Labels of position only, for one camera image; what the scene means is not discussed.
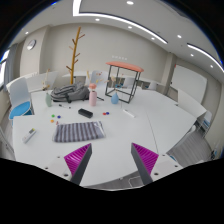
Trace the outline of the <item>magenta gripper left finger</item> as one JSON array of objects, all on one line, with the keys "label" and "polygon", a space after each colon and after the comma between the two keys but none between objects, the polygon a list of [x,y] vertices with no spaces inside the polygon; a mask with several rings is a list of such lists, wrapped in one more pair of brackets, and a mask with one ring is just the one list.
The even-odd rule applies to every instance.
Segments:
[{"label": "magenta gripper left finger", "polygon": [[92,145],[84,145],[69,153],[64,160],[72,174],[71,182],[79,185],[92,155]]}]

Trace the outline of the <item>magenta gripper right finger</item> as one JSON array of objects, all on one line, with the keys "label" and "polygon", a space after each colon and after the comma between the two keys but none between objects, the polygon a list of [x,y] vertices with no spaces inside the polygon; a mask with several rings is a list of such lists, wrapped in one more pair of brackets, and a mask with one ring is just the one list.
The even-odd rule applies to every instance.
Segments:
[{"label": "magenta gripper right finger", "polygon": [[131,144],[131,154],[138,168],[144,185],[153,182],[151,172],[157,162],[159,155],[136,143]]}]

